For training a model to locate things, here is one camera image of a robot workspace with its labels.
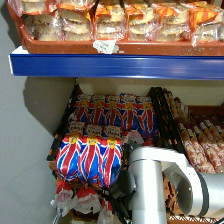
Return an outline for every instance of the union jack packaging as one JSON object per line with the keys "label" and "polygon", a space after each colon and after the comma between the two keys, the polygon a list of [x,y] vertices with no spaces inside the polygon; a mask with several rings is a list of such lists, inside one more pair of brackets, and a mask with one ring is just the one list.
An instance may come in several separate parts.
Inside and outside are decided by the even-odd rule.
{"label": "union jack packaging", "polygon": [[120,96],[106,96],[105,125],[121,126],[121,102]]}
{"label": "union jack packaging", "polygon": [[104,125],[105,96],[93,95],[89,105],[90,123]]}
{"label": "union jack packaging", "polygon": [[104,128],[100,156],[102,158],[101,169],[98,173],[100,187],[110,187],[110,183],[116,177],[121,163],[121,130],[119,127],[107,126]]}
{"label": "union jack packaging", "polygon": [[100,145],[102,128],[87,125],[80,150],[79,178],[84,184],[94,185],[101,168]]}
{"label": "union jack packaging", "polygon": [[76,117],[76,121],[81,121],[85,123],[90,123],[89,120],[89,104],[90,104],[91,96],[86,94],[80,94],[77,97],[75,102],[75,111],[74,116]]}
{"label": "union jack packaging", "polygon": [[133,94],[120,94],[121,117],[123,131],[138,129],[138,109],[136,96]]}
{"label": "union jack packaging", "polygon": [[74,207],[73,191],[68,183],[78,176],[82,139],[82,134],[73,131],[65,135],[59,147],[56,162],[62,181],[57,187],[55,200],[51,201],[51,205],[57,208],[58,216],[65,216]]}
{"label": "union jack packaging", "polygon": [[137,97],[139,132],[143,139],[158,136],[156,114],[150,97]]}

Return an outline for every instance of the union jack flag print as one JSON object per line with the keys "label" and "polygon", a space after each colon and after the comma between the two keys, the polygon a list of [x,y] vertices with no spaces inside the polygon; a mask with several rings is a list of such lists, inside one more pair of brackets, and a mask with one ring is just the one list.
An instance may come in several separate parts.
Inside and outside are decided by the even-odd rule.
{"label": "union jack flag print", "polygon": [[104,125],[105,96],[93,95],[89,104],[90,123]]}
{"label": "union jack flag print", "polygon": [[139,132],[143,139],[158,136],[155,110],[150,97],[137,97]]}
{"label": "union jack flag print", "polygon": [[106,96],[105,125],[121,126],[121,102],[120,96]]}
{"label": "union jack flag print", "polygon": [[136,96],[122,93],[121,97],[121,117],[123,131],[138,129],[138,109]]}
{"label": "union jack flag print", "polygon": [[85,123],[89,123],[89,104],[90,104],[91,96],[86,94],[80,94],[77,97],[75,102],[75,110],[74,116],[76,117],[76,121],[81,121]]}

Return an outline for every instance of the blue shelf edge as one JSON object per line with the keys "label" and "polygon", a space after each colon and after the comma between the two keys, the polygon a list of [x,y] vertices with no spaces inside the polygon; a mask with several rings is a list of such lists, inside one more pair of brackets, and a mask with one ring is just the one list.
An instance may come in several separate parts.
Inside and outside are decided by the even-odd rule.
{"label": "blue shelf edge", "polygon": [[224,57],[9,55],[14,76],[224,80]]}

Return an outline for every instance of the price label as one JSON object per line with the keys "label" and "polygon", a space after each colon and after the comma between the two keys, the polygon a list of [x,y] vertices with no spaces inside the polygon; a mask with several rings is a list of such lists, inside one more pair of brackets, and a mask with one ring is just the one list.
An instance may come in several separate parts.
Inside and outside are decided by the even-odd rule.
{"label": "price label", "polygon": [[97,49],[98,52],[104,54],[112,54],[114,51],[116,40],[95,40],[93,42],[93,47]]}

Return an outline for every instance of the plastic packaging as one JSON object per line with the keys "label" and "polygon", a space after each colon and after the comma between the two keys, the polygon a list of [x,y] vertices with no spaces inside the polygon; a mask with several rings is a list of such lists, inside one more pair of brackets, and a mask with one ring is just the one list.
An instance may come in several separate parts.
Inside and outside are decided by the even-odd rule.
{"label": "plastic packaging", "polygon": [[105,96],[93,95],[89,104],[90,123],[94,125],[104,125]]}
{"label": "plastic packaging", "polygon": [[107,95],[105,100],[105,125],[121,126],[120,96]]}
{"label": "plastic packaging", "polygon": [[120,94],[121,98],[121,117],[123,131],[138,129],[138,109],[136,103],[136,95]]}
{"label": "plastic packaging", "polygon": [[159,16],[160,28],[156,41],[173,42],[190,38],[188,8],[178,3],[152,4]]}
{"label": "plastic packaging", "polygon": [[55,0],[9,0],[8,3],[18,16],[46,14],[57,9]]}
{"label": "plastic packaging", "polygon": [[153,8],[141,0],[125,0],[127,39],[130,41],[150,41],[155,37],[158,20]]}
{"label": "plastic packaging", "polygon": [[118,0],[100,0],[95,13],[95,40],[122,40],[126,20]]}
{"label": "plastic packaging", "polygon": [[60,10],[65,41],[89,41],[92,39],[92,21],[88,11]]}
{"label": "plastic packaging", "polygon": [[158,128],[155,110],[150,97],[137,97],[139,132],[144,138],[153,138],[158,136]]}

